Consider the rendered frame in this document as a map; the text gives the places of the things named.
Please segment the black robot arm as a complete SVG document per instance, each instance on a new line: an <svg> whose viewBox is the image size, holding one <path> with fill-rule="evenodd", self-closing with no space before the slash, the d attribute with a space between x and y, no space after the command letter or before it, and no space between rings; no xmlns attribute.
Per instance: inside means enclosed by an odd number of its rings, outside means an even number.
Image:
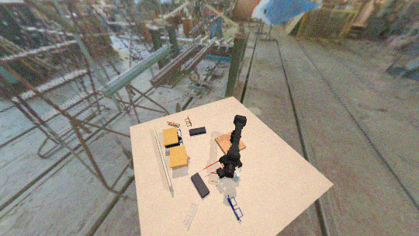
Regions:
<svg viewBox="0 0 419 236"><path fill-rule="evenodd" d="M237 166L240 162L241 155L239 153L240 149L238 146L241 139L241 131L243 127L246 126L246 122L246 116L236 115L234 117L235 130L233 130L233 132L231 132L230 135L230 142L232 143L232 145L230 146L229 150L227 150L227 155L224 155L219 159L220 164L223 163L224 167L226 165L224 176L230 179L234 177L235 166Z"/></svg>

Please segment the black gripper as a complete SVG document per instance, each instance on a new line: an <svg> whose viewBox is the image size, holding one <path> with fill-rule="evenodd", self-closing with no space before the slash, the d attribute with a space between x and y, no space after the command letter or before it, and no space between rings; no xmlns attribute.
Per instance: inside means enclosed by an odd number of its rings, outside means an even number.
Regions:
<svg viewBox="0 0 419 236"><path fill-rule="evenodd" d="M240 161L239 162L239 164L237 165L238 166L238 168L240 168L241 166L242 166L243 164L242 164L242 162ZM226 165L225 165L225 167L226 167ZM217 170L216 170L216 173L218 174L218 176L220 177L220 179L222 179L223 177L225 177L224 176L224 171L225 171L225 167L223 167L223 168L218 168Z"/></svg>

